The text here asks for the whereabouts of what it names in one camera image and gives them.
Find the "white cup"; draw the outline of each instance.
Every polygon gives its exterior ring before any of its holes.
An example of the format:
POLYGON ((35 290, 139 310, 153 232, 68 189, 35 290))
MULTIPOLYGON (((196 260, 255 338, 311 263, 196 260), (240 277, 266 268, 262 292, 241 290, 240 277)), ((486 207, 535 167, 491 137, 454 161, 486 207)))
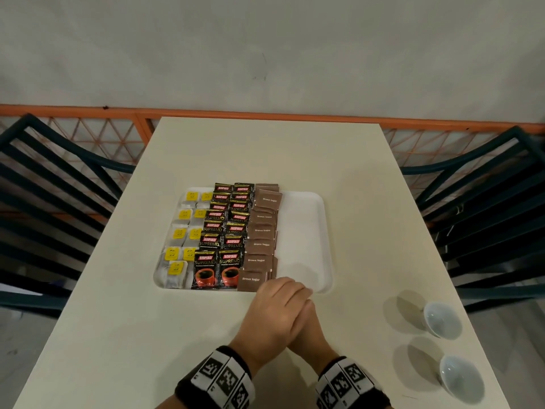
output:
POLYGON ((455 310, 444 302, 429 302, 422 310, 422 323, 433 336, 455 340, 462 333, 462 322, 455 310))
POLYGON ((475 365, 458 356, 444 356, 439 362, 439 381, 460 401, 475 405, 485 397, 485 383, 475 365))

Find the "wristband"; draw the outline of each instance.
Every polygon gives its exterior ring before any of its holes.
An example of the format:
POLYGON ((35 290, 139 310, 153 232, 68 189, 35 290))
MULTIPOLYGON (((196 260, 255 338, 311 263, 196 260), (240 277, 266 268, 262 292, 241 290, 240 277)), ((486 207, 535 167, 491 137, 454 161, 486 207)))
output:
POLYGON ((390 405, 365 371, 346 356, 332 360, 320 373, 316 394, 319 409, 384 409, 390 405))
POLYGON ((221 346, 180 380, 174 394, 187 409, 244 409, 255 389, 243 358, 221 346))

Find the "table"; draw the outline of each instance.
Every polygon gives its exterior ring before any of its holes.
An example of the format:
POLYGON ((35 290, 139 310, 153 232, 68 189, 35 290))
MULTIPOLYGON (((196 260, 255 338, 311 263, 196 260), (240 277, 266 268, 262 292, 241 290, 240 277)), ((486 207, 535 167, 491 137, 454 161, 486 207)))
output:
MULTIPOLYGON (((335 274, 331 291, 313 296, 318 316, 334 348, 364 365, 394 407, 466 407, 430 369, 445 353, 480 369, 486 397, 475 407, 508 408, 379 125, 162 118, 15 409, 150 409, 228 343, 253 293, 152 281, 178 198, 216 181, 278 182, 323 197, 335 274), (417 327, 418 308, 434 300, 458 311, 458 340, 417 327)), ((256 376, 253 407, 315 407, 315 381, 285 351, 256 376)))

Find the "finger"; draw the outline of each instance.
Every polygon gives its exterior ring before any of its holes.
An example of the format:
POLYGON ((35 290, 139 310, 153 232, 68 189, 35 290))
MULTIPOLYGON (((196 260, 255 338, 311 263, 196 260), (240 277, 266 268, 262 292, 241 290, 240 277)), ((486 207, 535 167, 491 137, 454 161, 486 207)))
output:
POLYGON ((305 303, 303 304, 303 308, 301 309, 301 312, 299 315, 295 318, 295 321, 293 322, 292 329, 290 331, 290 343, 299 335, 303 327, 306 325, 306 323, 309 321, 309 319, 312 317, 312 314, 316 313, 316 308, 314 306, 314 302, 312 300, 307 299, 305 303))
POLYGON ((297 291, 301 291, 305 288, 302 282, 290 281, 282 286, 274 295, 275 301, 278 301, 281 305, 286 305, 295 295, 297 291))
POLYGON ((282 287, 285 284, 288 284, 292 281, 294 280, 290 277, 280 277, 275 280, 269 280, 269 281, 266 281, 264 284, 262 284, 261 287, 257 290, 257 292, 258 293, 262 292, 263 293, 262 295, 268 295, 272 297, 278 292, 278 290, 282 289, 282 287))
POLYGON ((291 297, 288 304, 286 304, 287 312, 293 316, 293 320, 301 313, 303 306, 305 305, 306 300, 312 295, 312 290, 307 289, 306 287, 302 290, 297 291, 293 297, 291 297))

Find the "floor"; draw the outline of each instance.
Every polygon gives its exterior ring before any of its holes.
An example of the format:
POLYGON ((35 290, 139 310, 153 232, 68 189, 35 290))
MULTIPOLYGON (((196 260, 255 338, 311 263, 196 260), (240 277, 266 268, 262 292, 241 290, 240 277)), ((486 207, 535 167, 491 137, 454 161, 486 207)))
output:
MULTIPOLYGON (((511 409, 545 407, 545 315, 535 302, 472 315, 511 409)), ((0 409, 11 409, 55 321, 0 309, 0 409)))

